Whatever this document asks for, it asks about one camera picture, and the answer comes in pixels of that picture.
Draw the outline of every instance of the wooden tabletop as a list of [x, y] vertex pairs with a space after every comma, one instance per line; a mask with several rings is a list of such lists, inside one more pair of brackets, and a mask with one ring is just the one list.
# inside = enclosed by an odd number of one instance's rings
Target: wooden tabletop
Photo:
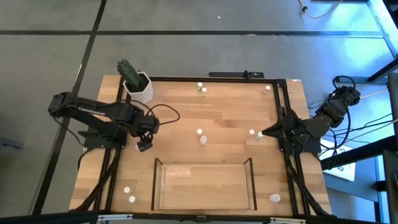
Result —
[[[98, 101], [114, 102], [120, 76], [105, 75], [99, 90]], [[181, 119], [162, 125], [154, 135], [153, 147], [145, 152], [135, 150], [137, 139], [127, 137], [122, 150], [112, 212], [124, 213], [177, 213], [213, 215], [263, 215], [291, 216], [289, 188], [282, 153], [275, 138], [264, 136], [260, 140], [248, 138], [249, 129], [256, 132], [272, 126], [277, 121], [274, 92], [263, 94], [265, 84], [260, 83], [205, 83], [207, 93], [202, 95], [195, 82], [152, 82], [153, 106], [164, 103], [175, 108]], [[307, 103], [300, 80], [287, 80], [290, 104], [300, 118], [308, 118]], [[279, 90], [283, 104], [282, 90]], [[166, 107], [154, 110], [160, 122], [176, 118]], [[207, 137], [201, 145], [197, 129]], [[79, 206], [93, 190], [100, 176], [104, 149], [95, 149], [81, 162], [73, 191], [70, 208]], [[252, 158], [256, 188], [257, 210], [208, 209], [208, 210], [151, 210], [154, 159], [165, 164], [242, 164]], [[327, 212], [330, 205], [318, 159], [309, 153], [301, 154], [305, 183], [315, 200]], [[125, 187], [132, 189], [124, 193]], [[300, 191], [297, 186], [298, 209], [303, 213]], [[101, 199], [104, 208], [106, 185]], [[270, 194], [279, 194], [280, 202], [271, 202]], [[129, 202], [129, 196], [139, 200]]]

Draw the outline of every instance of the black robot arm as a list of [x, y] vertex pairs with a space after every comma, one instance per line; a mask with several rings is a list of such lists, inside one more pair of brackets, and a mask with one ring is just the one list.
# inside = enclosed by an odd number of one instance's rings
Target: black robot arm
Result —
[[[159, 129], [159, 120], [155, 116], [145, 115], [142, 109], [129, 102], [102, 103], [70, 92], [55, 95], [49, 113], [54, 118], [74, 118], [87, 124], [90, 129], [78, 133], [86, 138], [84, 146], [88, 149], [124, 148], [128, 131], [131, 136], [140, 137], [137, 145], [142, 152], [152, 147], [152, 136]], [[111, 121], [103, 121], [94, 114]]]

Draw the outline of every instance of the white cylinder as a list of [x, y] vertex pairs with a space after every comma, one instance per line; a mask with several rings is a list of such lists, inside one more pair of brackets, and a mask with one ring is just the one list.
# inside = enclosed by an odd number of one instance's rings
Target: white cylinder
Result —
[[130, 191], [131, 191], [131, 189], [130, 189], [130, 187], [125, 187], [124, 189], [123, 189], [123, 191], [124, 191], [124, 193], [130, 193]]
[[267, 85], [266, 88], [263, 91], [263, 94], [267, 94], [270, 89], [271, 89], [271, 86]]
[[201, 136], [201, 134], [203, 133], [203, 131], [199, 128], [199, 129], [197, 129], [197, 133], [198, 133], [199, 136]]
[[248, 133], [248, 137], [250, 138], [250, 137], [253, 137], [254, 136], [254, 133], [256, 133], [253, 129], [250, 129], [249, 130], [249, 133]]
[[129, 202], [130, 202], [130, 203], [138, 202], [138, 198], [135, 197], [135, 196], [130, 196], [130, 197], [129, 197]]
[[269, 200], [271, 202], [279, 202], [280, 201], [280, 196], [279, 194], [272, 194], [269, 196]]
[[199, 90], [199, 91], [201, 90], [202, 87], [203, 87], [203, 83], [198, 82], [198, 90]]
[[207, 143], [207, 138], [206, 138], [206, 136], [200, 137], [200, 144], [201, 144], [201, 145], [205, 145], [206, 143]]
[[259, 131], [259, 132], [257, 133], [257, 135], [256, 135], [256, 139], [258, 140], [258, 139], [260, 139], [260, 138], [262, 138], [262, 137], [263, 137], [263, 135], [262, 135], [261, 131]]

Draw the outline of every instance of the white pot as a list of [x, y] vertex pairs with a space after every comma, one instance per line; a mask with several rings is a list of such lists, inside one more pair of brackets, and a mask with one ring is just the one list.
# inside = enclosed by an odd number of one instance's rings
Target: white pot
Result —
[[138, 74], [144, 75], [149, 81], [149, 83], [145, 87], [144, 91], [131, 93], [126, 86], [126, 81], [123, 82], [123, 86], [129, 93], [129, 95], [131, 96], [131, 99], [140, 101], [141, 103], [148, 103], [154, 97], [154, 89], [152, 87], [152, 81], [150, 80], [150, 78], [147, 76], [147, 74], [145, 72], [138, 72]]

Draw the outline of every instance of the concrete floor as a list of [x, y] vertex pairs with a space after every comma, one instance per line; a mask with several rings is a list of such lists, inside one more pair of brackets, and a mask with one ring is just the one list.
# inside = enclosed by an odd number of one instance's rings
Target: concrete floor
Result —
[[[305, 2], [313, 15], [334, 4]], [[2, 0], [0, 30], [91, 30], [100, 3]], [[344, 2], [330, 15], [313, 20], [301, 15], [295, 0], [113, 0], [105, 7], [99, 29], [379, 31], [365, 3]], [[87, 41], [87, 35], [0, 35], [0, 136], [25, 144], [20, 151], [0, 148], [0, 217], [26, 215], [32, 208], [58, 128], [47, 107], [53, 94], [72, 89]], [[208, 72], [247, 69], [269, 78], [301, 79], [308, 103], [333, 91], [333, 77], [368, 77], [393, 59], [381, 37], [97, 36], [79, 95], [96, 98], [102, 76], [117, 74], [116, 62], [121, 58], [150, 76], [205, 77]], [[383, 88], [358, 85], [363, 95]], [[352, 127], [390, 113], [389, 103], [388, 92], [365, 98], [350, 108]], [[70, 128], [86, 129], [74, 121]], [[388, 127], [359, 140], [376, 141], [391, 134]], [[44, 213], [67, 211], [80, 154], [81, 146], [67, 134]], [[335, 215], [374, 219], [369, 216], [373, 203], [332, 190], [328, 193]], [[360, 202], [342, 211], [341, 203], [347, 200]]]

